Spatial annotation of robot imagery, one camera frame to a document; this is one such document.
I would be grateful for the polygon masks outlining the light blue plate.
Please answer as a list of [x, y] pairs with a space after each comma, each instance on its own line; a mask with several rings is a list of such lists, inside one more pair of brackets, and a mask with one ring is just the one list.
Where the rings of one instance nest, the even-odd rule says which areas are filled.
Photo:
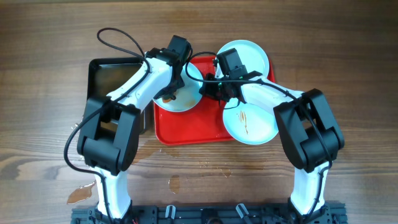
[[169, 112], [184, 112], [196, 106], [202, 98], [199, 90], [203, 83], [188, 77], [185, 68], [182, 70], [181, 77], [185, 86], [175, 92], [176, 99], [164, 101], [159, 98], [154, 100], [156, 105]]
[[267, 143], [279, 132], [273, 115], [256, 105], [240, 103], [237, 99], [225, 104], [223, 124], [235, 140], [249, 145]]
[[217, 52], [220, 54], [229, 49], [236, 49], [242, 64], [248, 72], [257, 71], [270, 80], [271, 64], [265, 51], [249, 40], [228, 42]]

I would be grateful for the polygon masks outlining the light blue plate top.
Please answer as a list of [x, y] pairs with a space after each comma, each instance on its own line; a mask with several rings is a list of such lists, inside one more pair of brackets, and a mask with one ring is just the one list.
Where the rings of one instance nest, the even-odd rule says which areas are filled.
[[270, 80], [271, 64], [265, 51], [249, 40], [228, 42], [217, 52], [220, 54], [229, 49], [236, 49], [242, 64], [248, 72], [257, 71]]

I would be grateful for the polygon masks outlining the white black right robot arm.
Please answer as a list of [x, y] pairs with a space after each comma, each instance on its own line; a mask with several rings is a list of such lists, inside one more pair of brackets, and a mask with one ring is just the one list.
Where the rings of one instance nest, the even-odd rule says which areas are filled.
[[345, 145], [343, 133], [324, 94], [290, 90], [259, 72], [216, 78], [208, 74], [200, 94], [216, 101], [247, 104], [264, 110], [277, 127], [282, 147], [295, 168], [290, 206], [301, 222], [323, 215], [326, 175]]

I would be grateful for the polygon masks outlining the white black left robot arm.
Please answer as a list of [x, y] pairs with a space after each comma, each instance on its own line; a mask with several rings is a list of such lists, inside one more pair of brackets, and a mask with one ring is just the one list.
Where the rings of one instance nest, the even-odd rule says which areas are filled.
[[102, 196], [95, 220], [126, 223], [131, 217], [126, 170], [136, 156], [141, 113], [152, 100], [175, 101], [184, 87], [182, 68], [192, 56], [190, 44], [154, 48], [142, 57], [141, 68], [121, 87], [87, 99], [77, 152], [94, 174]]

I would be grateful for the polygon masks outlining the red plastic tray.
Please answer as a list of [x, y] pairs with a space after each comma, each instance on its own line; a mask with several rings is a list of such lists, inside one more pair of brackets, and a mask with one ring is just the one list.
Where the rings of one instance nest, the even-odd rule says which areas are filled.
[[188, 111], [169, 112], [154, 103], [155, 134], [170, 146], [235, 140], [223, 124], [225, 104], [202, 96]]

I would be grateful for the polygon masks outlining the black water tray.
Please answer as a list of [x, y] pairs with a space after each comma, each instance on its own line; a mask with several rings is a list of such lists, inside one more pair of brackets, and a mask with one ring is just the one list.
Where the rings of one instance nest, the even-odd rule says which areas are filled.
[[136, 57], [96, 58], [88, 66], [86, 99], [105, 96], [125, 84], [142, 66]]

